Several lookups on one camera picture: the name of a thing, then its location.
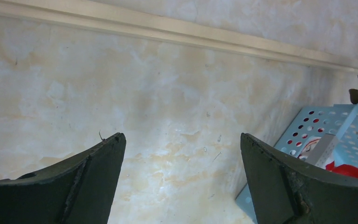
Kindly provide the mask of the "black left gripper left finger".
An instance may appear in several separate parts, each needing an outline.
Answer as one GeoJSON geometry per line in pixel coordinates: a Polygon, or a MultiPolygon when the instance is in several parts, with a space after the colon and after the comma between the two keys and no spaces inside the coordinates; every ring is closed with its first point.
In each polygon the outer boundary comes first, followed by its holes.
{"type": "Polygon", "coordinates": [[[0,180],[0,224],[105,224],[126,138],[116,133],[46,168],[0,180]]]}

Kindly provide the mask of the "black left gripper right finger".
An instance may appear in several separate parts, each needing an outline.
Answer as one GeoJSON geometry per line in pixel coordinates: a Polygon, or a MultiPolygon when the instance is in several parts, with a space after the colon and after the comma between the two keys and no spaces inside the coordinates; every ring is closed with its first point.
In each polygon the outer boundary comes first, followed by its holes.
{"type": "Polygon", "coordinates": [[[241,134],[241,155],[260,224],[358,224],[358,178],[333,173],[241,134]]]}

